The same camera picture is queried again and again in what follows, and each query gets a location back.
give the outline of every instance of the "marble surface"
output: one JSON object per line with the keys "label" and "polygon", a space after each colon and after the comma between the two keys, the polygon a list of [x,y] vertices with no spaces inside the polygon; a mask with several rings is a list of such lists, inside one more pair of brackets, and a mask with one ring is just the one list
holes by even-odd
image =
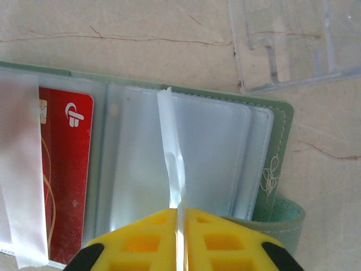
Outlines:
{"label": "marble surface", "polygon": [[[0,13],[3,61],[239,92],[227,1],[7,0]],[[267,94],[296,112],[279,191],[306,210],[296,254],[306,270],[361,267],[359,85]],[[0,269],[16,270],[14,258],[0,254]]]}

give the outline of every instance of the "black rubber edge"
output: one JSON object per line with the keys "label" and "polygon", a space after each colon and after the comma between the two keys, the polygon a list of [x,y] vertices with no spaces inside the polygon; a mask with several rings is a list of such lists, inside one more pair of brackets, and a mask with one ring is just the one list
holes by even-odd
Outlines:
{"label": "black rubber edge", "polygon": [[270,242],[262,247],[280,271],[305,271],[286,249]]}
{"label": "black rubber edge", "polygon": [[104,250],[104,245],[97,243],[80,250],[63,271],[91,271]]}

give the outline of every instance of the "plastic packaging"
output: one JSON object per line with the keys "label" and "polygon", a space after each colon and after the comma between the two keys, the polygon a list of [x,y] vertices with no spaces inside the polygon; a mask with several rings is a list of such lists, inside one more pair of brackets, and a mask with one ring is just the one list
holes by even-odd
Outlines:
{"label": "plastic packaging", "polygon": [[360,0],[230,0],[229,8],[242,92],[361,75]]}

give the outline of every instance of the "red card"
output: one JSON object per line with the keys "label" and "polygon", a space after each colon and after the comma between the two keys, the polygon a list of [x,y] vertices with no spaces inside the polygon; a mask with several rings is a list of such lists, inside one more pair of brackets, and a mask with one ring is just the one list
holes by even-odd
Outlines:
{"label": "red card", "polygon": [[89,166],[93,98],[88,94],[39,89],[45,210],[50,260],[67,264],[81,248]]}

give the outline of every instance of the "green leather cover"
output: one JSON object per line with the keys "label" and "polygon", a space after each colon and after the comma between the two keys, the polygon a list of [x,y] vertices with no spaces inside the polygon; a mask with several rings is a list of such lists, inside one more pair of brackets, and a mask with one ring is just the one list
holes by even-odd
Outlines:
{"label": "green leather cover", "polygon": [[[273,180],[276,181],[277,185],[293,119],[293,107],[287,102],[276,99],[224,93],[205,89],[191,89],[156,82],[147,82],[107,75],[97,75],[92,73],[69,71],[65,69],[47,68],[36,65],[0,62],[0,67],[23,70],[27,72],[31,71],[37,73],[50,73],[59,76],[85,78],[94,81],[110,82],[123,85],[141,86],[145,88],[166,89],[167,87],[171,86],[173,91],[180,93],[230,100],[233,102],[252,104],[269,108],[274,113],[274,127],[272,129],[270,144],[268,147],[265,168],[268,168],[268,172],[271,172],[271,177],[273,177]],[[265,176],[263,176],[261,180],[261,185],[263,187],[266,186]],[[96,197],[96,188],[96,185],[89,186],[87,197]],[[268,195],[264,190],[261,188],[259,189],[252,219],[253,222],[235,220],[234,218],[228,219],[274,236],[284,243],[289,252],[293,253],[296,250],[298,240],[300,238],[305,213],[303,209],[296,203],[293,203],[288,199],[276,197],[276,188],[277,187],[275,186],[272,190],[272,193]],[[86,210],[86,223],[92,224],[94,221],[95,215]]]}

